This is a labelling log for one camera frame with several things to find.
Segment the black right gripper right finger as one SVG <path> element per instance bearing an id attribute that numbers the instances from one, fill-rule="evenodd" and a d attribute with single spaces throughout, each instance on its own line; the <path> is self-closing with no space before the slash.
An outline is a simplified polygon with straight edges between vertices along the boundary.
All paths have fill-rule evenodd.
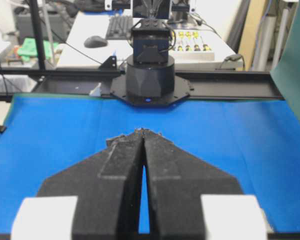
<path id="1" fill-rule="evenodd" d="M 235 176 L 143 131 L 150 232 L 158 240 L 206 237 L 201 195 L 241 195 Z"/>

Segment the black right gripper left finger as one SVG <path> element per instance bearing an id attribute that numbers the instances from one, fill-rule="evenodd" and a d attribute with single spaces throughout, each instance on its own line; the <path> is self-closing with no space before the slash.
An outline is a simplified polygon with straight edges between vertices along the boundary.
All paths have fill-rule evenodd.
<path id="1" fill-rule="evenodd" d="M 37 196 L 77 196 L 74 240 L 126 240 L 139 227 L 143 137 L 119 136 L 107 148 L 46 178 Z"/>

